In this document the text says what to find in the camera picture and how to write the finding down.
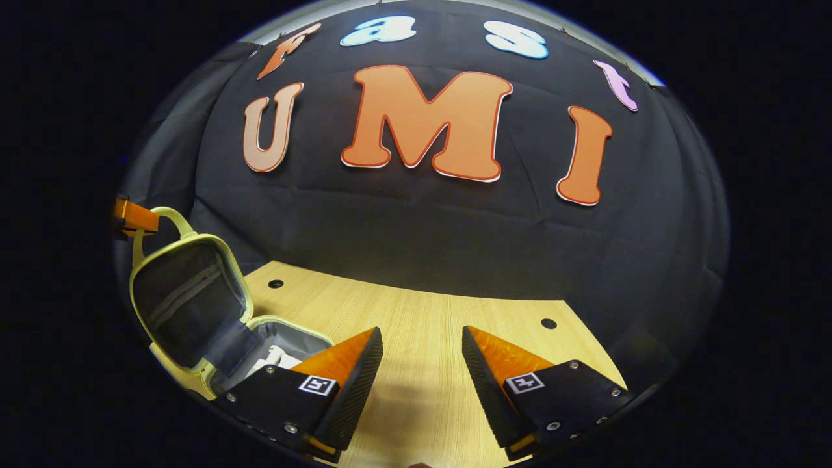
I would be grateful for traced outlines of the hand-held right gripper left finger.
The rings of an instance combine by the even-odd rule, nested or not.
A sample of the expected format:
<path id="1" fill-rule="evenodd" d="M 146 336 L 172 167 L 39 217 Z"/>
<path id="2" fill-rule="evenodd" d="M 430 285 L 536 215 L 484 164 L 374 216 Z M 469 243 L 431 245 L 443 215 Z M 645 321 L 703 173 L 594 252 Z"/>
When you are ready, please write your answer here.
<path id="1" fill-rule="evenodd" d="M 337 463 L 356 432 L 383 353 L 382 332 L 372 327 L 291 369 L 265 365 L 211 406 L 282 450 Z"/>

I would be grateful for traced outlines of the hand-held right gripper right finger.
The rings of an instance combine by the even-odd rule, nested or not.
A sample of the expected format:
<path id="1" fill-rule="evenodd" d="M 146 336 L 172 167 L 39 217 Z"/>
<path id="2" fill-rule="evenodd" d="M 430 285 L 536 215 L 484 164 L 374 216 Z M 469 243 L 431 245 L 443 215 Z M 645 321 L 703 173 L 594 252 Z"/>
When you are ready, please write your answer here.
<path id="1" fill-rule="evenodd" d="M 461 332 L 476 395 L 509 460 L 564 450 L 635 399 L 579 359 L 554 364 L 476 327 Z"/>

